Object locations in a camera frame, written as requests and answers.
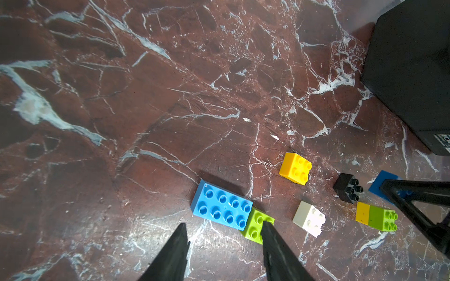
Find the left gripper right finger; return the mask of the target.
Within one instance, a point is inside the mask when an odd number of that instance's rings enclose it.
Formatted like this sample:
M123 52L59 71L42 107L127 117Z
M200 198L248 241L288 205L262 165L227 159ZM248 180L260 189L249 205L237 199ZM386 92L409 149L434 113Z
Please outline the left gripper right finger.
M264 266L268 281L313 281L272 223L263 222Z

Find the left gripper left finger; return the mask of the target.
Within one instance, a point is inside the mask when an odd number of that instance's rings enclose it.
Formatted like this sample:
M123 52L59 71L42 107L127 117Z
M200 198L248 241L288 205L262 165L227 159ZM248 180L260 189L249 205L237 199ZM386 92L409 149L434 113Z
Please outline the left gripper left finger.
M139 281L183 281L190 247L186 224L180 223Z

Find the white lego brick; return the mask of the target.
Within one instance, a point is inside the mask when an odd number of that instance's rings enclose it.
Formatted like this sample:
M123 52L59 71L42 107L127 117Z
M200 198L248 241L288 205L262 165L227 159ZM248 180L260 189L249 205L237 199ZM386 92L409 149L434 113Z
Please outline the white lego brick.
M313 205L301 201L292 221L317 238L322 233L321 228L326 222L326 217Z

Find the black lego brick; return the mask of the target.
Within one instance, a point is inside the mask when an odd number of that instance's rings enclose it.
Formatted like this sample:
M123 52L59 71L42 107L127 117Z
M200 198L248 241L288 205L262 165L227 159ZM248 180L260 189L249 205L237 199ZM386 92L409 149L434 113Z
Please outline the black lego brick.
M347 203L354 204L359 201L359 194L363 193L364 188L352 174L340 173L333 189L338 197Z

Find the orange-yellow lego brick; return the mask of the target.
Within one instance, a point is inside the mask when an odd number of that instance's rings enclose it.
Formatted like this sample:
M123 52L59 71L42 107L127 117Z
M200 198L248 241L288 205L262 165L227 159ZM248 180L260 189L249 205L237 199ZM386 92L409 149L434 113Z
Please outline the orange-yellow lego brick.
M312 163L297 153L287 152L279 175L299 185L306 185Z

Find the yellow lego brick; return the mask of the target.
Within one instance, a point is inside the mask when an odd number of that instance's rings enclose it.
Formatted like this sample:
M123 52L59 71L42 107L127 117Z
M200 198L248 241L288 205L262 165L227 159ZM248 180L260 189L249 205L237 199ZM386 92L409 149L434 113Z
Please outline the yellow lego brick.
M369 215L370 215L370 205L358 202L355 220L367 226L369 225Z

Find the lime green lego brick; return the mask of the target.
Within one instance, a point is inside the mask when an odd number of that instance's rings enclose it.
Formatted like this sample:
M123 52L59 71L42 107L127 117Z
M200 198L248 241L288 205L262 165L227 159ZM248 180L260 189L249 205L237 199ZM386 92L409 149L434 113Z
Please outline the lime green lego brick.
M273 217L261 212L255 207L252 207L246 227L240 232L248 240L262 245L263 238L261 236L261 230L265 221L268 221L271 224L275 223L275 219Z

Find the blue 2x4 lego brick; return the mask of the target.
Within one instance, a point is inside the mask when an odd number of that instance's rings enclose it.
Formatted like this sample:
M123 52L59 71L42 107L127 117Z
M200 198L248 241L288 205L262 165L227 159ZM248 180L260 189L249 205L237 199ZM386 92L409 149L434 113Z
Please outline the blue 2x4 lego brick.
M239 231L246 228L253 203L201 180L191 204L193 215Z

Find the yellow black toolbox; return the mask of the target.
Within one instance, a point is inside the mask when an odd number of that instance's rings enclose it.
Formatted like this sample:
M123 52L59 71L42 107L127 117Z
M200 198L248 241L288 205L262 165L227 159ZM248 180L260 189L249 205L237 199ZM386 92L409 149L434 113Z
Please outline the yellow black toolbox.
M434 154L450 154L450 3L404 1L376 23L362 83Z

